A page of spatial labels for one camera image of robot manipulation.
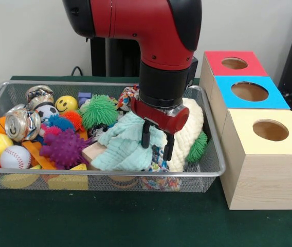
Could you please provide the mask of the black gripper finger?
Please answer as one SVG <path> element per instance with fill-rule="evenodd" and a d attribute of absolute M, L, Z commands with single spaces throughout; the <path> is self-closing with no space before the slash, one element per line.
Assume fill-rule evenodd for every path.
<path fill-rule="evenodd" d="M 150 136 L 151 136 L 150 126 L 151 126 L 151 123 L 148 120 L 146 120 L 142 128 L 141 145 L 145 149 L 148 148 L 150 144 Z"/>
<path fill-rule="evenodd" d="M 167 132 L 165 134 L 166 134 L 167 144 L 165 145 L 164 150 L 163 150 L 163 159 L 165 161 L 170 161 L 172 157 L 175 139 L 174 139 L 174 135 Z"/>

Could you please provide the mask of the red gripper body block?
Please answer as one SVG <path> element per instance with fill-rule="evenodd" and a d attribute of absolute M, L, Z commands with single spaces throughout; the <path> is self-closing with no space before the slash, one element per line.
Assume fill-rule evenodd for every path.
<path fill-rule="evenodd" d="M 154 125 L 158 129 L 174 135 L 184 127 L 190 114 L 189 109 L 182 104 L 170 110 L 160 110 L 145 104 L 137 96 L 132 98 L 131 110 L 144 120 L 143 134 L 148 134 L 150 126 Z"/>

